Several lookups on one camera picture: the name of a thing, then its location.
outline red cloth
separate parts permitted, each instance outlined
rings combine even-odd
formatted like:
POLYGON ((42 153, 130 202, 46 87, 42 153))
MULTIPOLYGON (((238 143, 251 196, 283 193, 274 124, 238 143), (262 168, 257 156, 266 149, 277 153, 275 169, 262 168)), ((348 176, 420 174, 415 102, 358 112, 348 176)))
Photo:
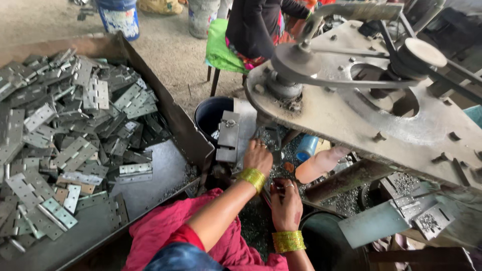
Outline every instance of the red cloth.
POLYGON ((201 239, 199 239, 199 236, 197 235, 197 233, 193 229, 191 229, 191 227, 188 224, 182 225, 175 232, 173 232, 171 236, 169 236, 169 239, 167 239, 167 241, 162 245, 161 248, 176 242, 193 244, 197 246, 198 249, 202 251, 206 251, 206 249, 204 249, 204 245, 201 242, 201 239))
MULTIPOLYGON (((131 251, 122 270, 141 271, 176 229, 222 192, 213 189, 195 199, 157 207, 132 225, 129 229, 133 238, 131 251)), ((208 254, 232 271, 288 271, 285 257, 270 254, 264 263, 259 253, 248 247, 241 237, 241 222, 237 217, 208 254)))

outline yellow bangle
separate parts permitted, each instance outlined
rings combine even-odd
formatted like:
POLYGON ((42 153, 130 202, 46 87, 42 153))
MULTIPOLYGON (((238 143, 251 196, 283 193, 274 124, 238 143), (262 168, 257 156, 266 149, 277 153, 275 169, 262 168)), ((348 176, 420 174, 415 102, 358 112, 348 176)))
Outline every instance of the yellow bangle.
POLYGON ((300 230, 275 232, 273 242, 276 253, 306 249, 300 230))
POLYGON ((247 168, 243 170, 239 174, 238 179, 243 179, 254 185, 258 194, 261 192, 261 189, 263 189, 263 185, 265 185, 265 175, 255 168, 247 168))

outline chair leg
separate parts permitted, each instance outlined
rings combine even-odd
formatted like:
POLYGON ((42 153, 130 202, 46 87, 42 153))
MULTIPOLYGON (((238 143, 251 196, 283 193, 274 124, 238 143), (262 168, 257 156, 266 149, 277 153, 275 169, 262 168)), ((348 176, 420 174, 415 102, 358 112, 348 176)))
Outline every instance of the chair leg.
POLYGON ((208 66, 208 82, 211 80, 211 66, 208 66))
POLYGON ((214 97, 214 95, 216 94, 217 80, 219 79, 219 72, 220 71, 221 70, 218 69, 218 68, 214 70, 213 85, 211 87, 210 97, 214 97))

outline black top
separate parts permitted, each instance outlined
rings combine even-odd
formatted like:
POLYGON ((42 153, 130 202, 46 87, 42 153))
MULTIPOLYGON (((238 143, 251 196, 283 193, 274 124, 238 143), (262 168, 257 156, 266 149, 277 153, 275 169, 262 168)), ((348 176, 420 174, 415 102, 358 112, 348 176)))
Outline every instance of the black top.
POLYGON ((294 0, 234 0, 226 37, 245 57, 271 58, 280 9, 298 19, 309 14, 309 9, 294 0))

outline pink garment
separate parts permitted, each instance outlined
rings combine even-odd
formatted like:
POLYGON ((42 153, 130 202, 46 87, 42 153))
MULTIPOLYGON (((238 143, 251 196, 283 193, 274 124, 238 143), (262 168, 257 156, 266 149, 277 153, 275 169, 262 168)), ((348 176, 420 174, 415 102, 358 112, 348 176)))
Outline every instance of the pink garment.
MULTIPOLYGON (((213 189, 195 199, 177 201, 150 211, 129 229, 133 241, 131 251, 122 271, 141 271, 169 238, 196 211, 223 191, 213 189)), ((286 258, 269 254, 263 262, 256 249, 248 247, 241 237, 241 222, 238 217, 229 225, 221 239, 208 252, 213 259, 232 271, 286 270, 286 258)))

